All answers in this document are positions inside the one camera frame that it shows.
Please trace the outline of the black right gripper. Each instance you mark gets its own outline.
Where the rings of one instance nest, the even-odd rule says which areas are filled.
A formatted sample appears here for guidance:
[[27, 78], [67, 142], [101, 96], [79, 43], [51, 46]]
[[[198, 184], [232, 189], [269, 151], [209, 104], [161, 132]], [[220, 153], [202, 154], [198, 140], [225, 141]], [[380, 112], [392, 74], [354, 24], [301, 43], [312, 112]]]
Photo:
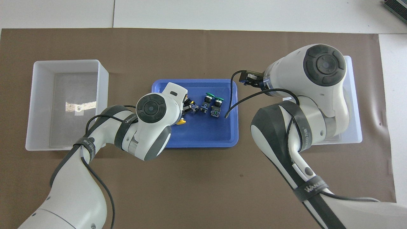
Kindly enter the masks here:
[[243, 71], [239, 77], [240, 83], [245, 86], [264, 88], [264, 72]]

